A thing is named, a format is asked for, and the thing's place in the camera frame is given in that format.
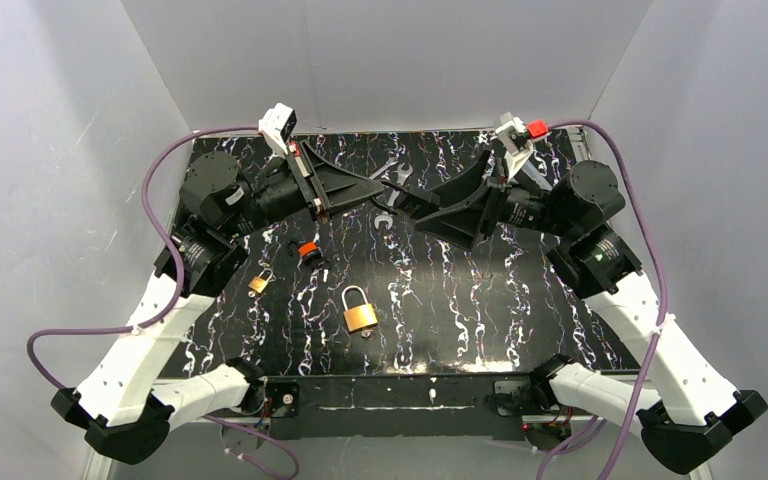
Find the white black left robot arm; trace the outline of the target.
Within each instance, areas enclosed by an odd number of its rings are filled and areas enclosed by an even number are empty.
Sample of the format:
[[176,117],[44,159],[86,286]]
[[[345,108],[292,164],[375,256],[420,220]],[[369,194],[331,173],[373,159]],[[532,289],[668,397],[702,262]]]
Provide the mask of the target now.
[[198,157],[179,191],[186,220],[169,233],[128,324],[85,380],[55,394],[52,408],[84,431],[95,452],[129,465],[207,414],[257,412],[266,376],[245,359],[172,384],[159,384],[158,377],[245,262],[246,236],[303,210],[327,220],[382,191],[380,182],[323,159],[306,142],[291,144],[256,182],[227,152]]

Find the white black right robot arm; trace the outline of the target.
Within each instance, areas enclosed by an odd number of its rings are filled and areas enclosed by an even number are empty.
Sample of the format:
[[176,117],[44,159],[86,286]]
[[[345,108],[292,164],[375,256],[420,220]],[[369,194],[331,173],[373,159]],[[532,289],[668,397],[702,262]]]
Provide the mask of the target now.
[[556,355],[529,375],[514,404],[580,408],[627,426],[664,467],[687,474],[719,453],[767,411],[754,390],[721,376],[664,311],[637,256],[610,227],[625,200],[613,171],[586,160],[548,190],[504,183],[486,175],[488,156],[429,192],[420,204],[398,208],[417,230],[465,250],[500,225],[558,238],[548,260],[572,290],[618,336],[649,379],[629,385]]

